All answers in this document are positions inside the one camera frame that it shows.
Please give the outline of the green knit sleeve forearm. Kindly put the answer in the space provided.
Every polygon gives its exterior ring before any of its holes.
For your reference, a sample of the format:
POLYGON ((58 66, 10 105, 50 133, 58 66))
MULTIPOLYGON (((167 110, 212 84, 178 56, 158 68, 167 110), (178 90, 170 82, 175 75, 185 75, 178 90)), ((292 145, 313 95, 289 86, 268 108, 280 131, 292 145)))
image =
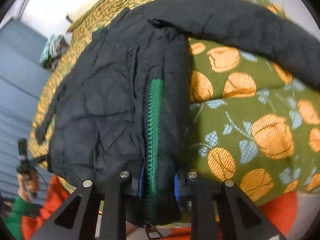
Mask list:
POLYGON ((31 239, 33 234, 40 228, 43 219, 38 217, 29 217, 31 203, 26 202, 18 196, 12 206, 9 215, 3 219, 3 222, 14 239, 31 239))

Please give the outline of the person's left hand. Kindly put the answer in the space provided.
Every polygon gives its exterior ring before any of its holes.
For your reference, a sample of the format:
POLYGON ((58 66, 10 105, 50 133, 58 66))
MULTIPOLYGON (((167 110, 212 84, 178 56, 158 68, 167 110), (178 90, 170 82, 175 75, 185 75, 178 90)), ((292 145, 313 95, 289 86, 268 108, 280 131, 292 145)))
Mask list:
POLYGON ((35 169, 32 169, 30 175, 17 174, 18 181, 18 195, 25 201, 30 202, 31 194, 37 193, 39 190, 39 176, 35 169))

